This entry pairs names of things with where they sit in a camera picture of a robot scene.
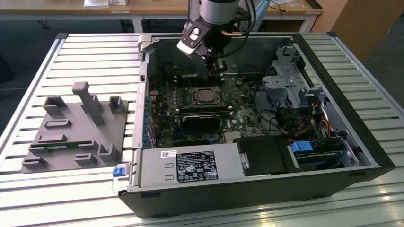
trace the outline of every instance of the aluminum table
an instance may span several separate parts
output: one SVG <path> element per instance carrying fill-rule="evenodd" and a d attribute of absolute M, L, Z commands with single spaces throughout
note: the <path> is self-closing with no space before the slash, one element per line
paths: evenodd
<path fill-rule="evenodd" d="M 111 167 L 21 174 L 45 97 L 77 102 L 70 85 L 90 84 L 103 101 L 129 101 L 121 161 L 130 159 L 138 82 L 138 34 L 58 35 L 0 138 L 0 226 L 398 226 L 404 219 L 404 111 L 337 37 L 306 34 L 327 73 L 397 168 L 331 197 L 178 217 L 139 219 L 111 191 Z M 306 68 L 314 86 L 321 86 Z"/>

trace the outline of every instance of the white table leg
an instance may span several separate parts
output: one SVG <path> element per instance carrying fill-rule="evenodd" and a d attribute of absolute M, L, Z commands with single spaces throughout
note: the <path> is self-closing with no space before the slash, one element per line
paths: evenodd
<path fill-rule="evenodd" d="M 130 19 L 131 19 L 131 23 L 133 23 L 134 33 L 142 33 L 142 25 L 141 25 L 142 16 L 131 15 Z"/>
<path fill-rule="evenodd" d="M 310 31 L 310 28 L 313 27 L 314 22 L 315 22 L 315 18 L 317 18 L 317 14 L 306 15 L 298 32 L 309 32 Z"/>

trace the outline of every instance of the blue tab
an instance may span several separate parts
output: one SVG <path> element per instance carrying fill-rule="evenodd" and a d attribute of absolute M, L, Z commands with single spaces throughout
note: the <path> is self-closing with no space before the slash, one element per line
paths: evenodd
<path fill-rule="evenodd" d="M 125 167 L 114 167 L 111 171 L 111 176 L 125 176 L 126 175 L 126 168 Z"/>
<path fill-rule="evenodd" d="M 290 148 L 293 152 L 310 152 L 313 151 L 313 147 L 310 146 L 309 141 L 295 141 L 290 144 Z"/>

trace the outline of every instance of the white label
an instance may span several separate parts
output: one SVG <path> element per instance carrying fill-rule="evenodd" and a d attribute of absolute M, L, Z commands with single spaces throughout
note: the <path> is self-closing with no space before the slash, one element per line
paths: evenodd
<path fill-rule="evenodd" d="M 215 171 L 207 172 L 207 176 L 217 175 Z"/>
<path fill-rule="evenodd" d="M 110 11 L 110 13 L 129 13 L 129 11 Z"/>
<path fill-rule="evenodd" d="M 175 154 L 177 154 L 175 150 L 163 150 L 161 151 L 161 158 L 175 157 Z"/>

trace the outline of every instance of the black plastic cover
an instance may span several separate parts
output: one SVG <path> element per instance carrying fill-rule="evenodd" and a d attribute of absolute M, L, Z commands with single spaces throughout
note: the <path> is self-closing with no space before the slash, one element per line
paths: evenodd
<path fill-rule="evenodd" d="M 299 172 L 287 151 L 287 139 L 281 136 L 243 137 L 234 140 L 238 153 L 245 154 L 249 168 L 245 176 Z"/>

